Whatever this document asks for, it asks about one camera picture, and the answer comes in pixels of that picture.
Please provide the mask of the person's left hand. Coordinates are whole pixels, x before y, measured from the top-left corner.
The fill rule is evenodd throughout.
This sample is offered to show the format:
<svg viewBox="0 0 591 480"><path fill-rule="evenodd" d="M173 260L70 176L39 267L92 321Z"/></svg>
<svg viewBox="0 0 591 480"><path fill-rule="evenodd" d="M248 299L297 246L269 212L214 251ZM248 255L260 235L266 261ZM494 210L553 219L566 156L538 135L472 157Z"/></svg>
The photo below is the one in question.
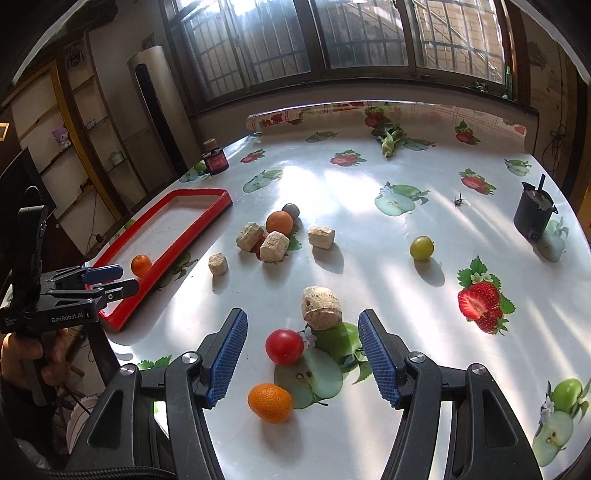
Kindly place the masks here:
<svg viewBox="0 0 591 480"><path fill-rule="evenodd" d="M58 330L48 352L45 352L38 340L16 333L8 334L4 337L1 348L2 378L20 389L29 390L23 362L47 357L48 363L41 370L43 381L49 386L65 383L70 376L70 366L66 361L67 337L67 329Z"/></svg>

